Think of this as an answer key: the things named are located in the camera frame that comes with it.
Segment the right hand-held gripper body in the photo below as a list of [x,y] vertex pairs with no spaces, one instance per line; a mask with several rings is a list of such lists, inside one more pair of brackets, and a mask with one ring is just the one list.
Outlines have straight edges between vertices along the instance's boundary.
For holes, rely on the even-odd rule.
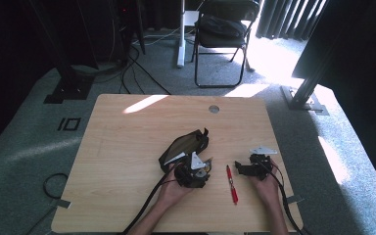
[[273,164],[271,155],[276,155],[277,151],[264,146],[258,146],[250,150],[250,162],[255,170],[256,177],[264,180],[272,172]]

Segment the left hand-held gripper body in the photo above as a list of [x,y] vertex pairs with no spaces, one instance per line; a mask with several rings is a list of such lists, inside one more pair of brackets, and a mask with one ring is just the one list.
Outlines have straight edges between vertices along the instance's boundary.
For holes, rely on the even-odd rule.
[[174,169],[177,182],[187,188],[203,188],[210,178],[210,173],[204,171],[203,162],[196,152],[188,155]]

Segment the red pen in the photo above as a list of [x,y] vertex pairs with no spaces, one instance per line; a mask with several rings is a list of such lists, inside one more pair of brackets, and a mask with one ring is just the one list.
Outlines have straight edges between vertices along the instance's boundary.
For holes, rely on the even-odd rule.
[[229,182],[229,187],[230,187],[230,192],[231,192],[233,204],[237,205],[238,202],[239,202],[239,199],[238,199],[236,188],[234,186],[232,172],[231,172],[229,165],[226,166],[226,174],[227,174],[227,179],[228,179],[228,182]]

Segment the black pencil case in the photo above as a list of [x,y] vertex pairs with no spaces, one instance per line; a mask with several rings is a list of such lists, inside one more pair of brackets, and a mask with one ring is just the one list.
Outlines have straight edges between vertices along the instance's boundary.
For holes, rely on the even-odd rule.
[[159,164],[163,172],[167,172],[168,165],[176,160],[195,152],[200,154],[209,145],[209,131],[197,129],[176,138],[159,157]]

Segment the person's left hand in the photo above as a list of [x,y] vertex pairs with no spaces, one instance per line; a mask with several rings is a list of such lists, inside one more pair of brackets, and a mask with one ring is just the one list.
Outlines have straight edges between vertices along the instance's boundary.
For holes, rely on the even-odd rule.
[[192,188],[181,186],[174,175],[174,166],[169,166],[169,173],[161,186],[156,205],[167,211],[177,205],[185,196],[193,191]]

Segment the person's right hand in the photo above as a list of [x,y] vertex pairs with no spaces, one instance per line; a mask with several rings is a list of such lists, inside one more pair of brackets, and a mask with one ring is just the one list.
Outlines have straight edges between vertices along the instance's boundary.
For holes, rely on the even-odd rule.
[[250,177],[252,184],[258,192],[258,196],[265,206],[279,205],[279,184],[276,180],[277,165],[272,163],[272,171],[266,176],[264,180],[259,180],[256,177]]

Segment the grey tape piece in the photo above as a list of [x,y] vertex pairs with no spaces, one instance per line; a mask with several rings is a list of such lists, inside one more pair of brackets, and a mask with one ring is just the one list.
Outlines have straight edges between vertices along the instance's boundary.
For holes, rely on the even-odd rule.
[[55,207],[61,207],[64,209],[68,209],[71,206],[71,202],[63,200],[63,199],[53,199],[51,201],[51,205]]
[[304,200],[301,195],[293,195],[286,198],[288,205],[293,203],[299,203]]

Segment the aluminium stand with base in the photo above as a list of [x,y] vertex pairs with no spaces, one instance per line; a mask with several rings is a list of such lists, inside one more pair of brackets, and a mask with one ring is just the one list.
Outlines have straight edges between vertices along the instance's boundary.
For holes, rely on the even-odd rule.
[[331,59],[337,48],[338,41],[339,37],[336,37],[328,44],[327,50],[318,65],[298,88],[292,86],[281,87],[285,102],[290,110],[313,111],[319,116],[329,115],[326,106],[319,102],[314,94],[314,90],[331,64]]

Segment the black folding chair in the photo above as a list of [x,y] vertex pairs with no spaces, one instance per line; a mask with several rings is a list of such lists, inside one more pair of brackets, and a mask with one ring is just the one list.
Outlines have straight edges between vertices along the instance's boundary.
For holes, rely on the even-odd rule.
[[[247,51],[250,41],[252,26],[259,15],[259,2],[257,0],[205,0],[199,7],[199,16],[211,15],[228,21],[238,21],[247,27],[244,37],[229,38],[208,33],[197,27],[195,22],[194,49],[191,61],[194,66],[194,82],[200,88],[234,88],[238,86],[248,64]],[[243,59],[240,67],[239,79],[231,84],[201,84],[199,79],[199,64],[201,55],[231,55],[233,61],[241,50]]]

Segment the white desk leg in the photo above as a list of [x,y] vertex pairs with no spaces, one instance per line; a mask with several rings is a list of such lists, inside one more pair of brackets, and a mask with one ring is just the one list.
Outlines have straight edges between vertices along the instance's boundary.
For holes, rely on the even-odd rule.
[[180,38],[178,45],[178,54],[176,65],[179,69],[182,69],[185,65],[185,0],[180,0]]

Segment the black bag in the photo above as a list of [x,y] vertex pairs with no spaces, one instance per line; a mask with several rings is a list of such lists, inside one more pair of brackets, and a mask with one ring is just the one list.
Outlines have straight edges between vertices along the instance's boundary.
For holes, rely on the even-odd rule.
[[202,15],[197,21],[197,27],[215,35],[241,38],[245,36],[247,27],[238,21],[228,21],[211,15]]

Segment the dark pleated curtain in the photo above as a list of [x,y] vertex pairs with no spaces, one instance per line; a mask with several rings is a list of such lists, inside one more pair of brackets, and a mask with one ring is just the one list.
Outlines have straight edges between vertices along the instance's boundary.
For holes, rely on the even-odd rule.
[[328,0],[258,0],[257,38],[309,40]]

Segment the black stand with base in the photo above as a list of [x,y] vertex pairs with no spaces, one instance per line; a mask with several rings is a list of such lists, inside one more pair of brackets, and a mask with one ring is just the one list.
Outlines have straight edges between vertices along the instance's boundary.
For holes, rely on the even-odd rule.
[[71,66],[56,30],[40,0],[24,0],[30,11],[30,19],[60,80],[51,94],[44,99],[45,104],[62,104],[65,100],[86,100],[94,76],[80,75]]

